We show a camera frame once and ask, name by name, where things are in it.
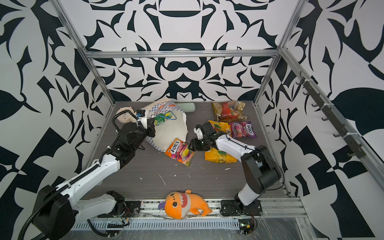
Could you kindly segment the yellow snack bag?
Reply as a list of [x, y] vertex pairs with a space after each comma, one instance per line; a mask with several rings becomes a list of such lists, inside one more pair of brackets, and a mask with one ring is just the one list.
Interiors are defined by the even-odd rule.
[[211, 148], [205, 152], [205, 160], [213, 163], [236, 163], [237, 159], [226, 152], [219, 151], [215, 148]]
[[225, 122], [215, 122], [215, 121], [209, 121], [209, 123], [212, 125], [212, 127], [217, 132], [224, 132], [226, 134], [232, 134], [231, 132], [231, 125], [229, 123]]

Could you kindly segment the orange Fox's candy bag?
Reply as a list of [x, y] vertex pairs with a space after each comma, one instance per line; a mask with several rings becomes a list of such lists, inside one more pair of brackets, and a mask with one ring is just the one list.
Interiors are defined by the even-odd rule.
[[188, 144], [176, 138], [168, 147], [165, 154], [171, 159], [189, 167], [195, 152], [189, 149]]

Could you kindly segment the purple pink candy bag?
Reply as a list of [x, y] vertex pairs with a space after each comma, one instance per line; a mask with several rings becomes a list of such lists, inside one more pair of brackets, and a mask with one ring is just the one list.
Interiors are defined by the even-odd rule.
[[253, 125], [249, 121], [230, 123], [231, 135], [233, 138], [256, 138], [257, 135], [253, 131]]

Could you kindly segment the gold red fruit snack bag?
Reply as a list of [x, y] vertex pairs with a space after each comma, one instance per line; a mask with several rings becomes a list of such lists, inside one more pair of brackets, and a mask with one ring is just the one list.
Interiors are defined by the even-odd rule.
[[218, 122], [236, 122], [247, 120], [248, 117], [243, 114], [245, 106], [246, 103], [242, 101], [212, 103], [214, 115]]

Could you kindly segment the blue checkered paper bag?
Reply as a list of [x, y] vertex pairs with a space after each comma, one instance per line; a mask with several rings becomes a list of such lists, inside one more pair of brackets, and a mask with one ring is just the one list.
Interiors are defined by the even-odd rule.
[[187, 115], [182, 108], [168, 98], [162, 98], [154, 103], [144, 107], [148, 120], [154, 120], [155, 117], [170, 113], [173, 116], [167, 117], [165, 122], [155, 126], [155, 136], [147, 137], [146, 141], [160, 152], [165, 152], [175, 139], [186, 141]]

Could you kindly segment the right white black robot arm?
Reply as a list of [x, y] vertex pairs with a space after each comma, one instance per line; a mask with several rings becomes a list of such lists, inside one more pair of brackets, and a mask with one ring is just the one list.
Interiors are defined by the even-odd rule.
[[223, 151], [242, 163], [246, 185], [235, 195], [235, 204], [240, 211], [245, 210], [270, 187], [283, 179], [281, 167], [272, 158], [267, 147], [246, 145], [228, 133], [216, 131], [211, 123], [196, 125], [189, 148], [192, 151], [208, 151], [215, 148]]

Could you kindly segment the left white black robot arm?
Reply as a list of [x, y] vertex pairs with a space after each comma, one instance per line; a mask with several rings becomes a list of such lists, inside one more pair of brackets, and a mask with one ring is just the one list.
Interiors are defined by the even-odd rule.
[[136, 113], [123, 110], [112, 118], [118, 136], [110, 148], [99, 159], [77, 176], [57, 185], [42, 188], [35, 202], [34, 210], [21, 228], [18, 238], [25, 238], [27, 229], [34, 225], [46, 240], [59, 240], [78, 223], [103, 214], [118, 215], [125, 199], [115, 191], [91, 200], [83, 196], [100, 184], [105, 178], [124, 168], [143, 150], [143, 141], [155, 136], [153, 115], [140, 109]]

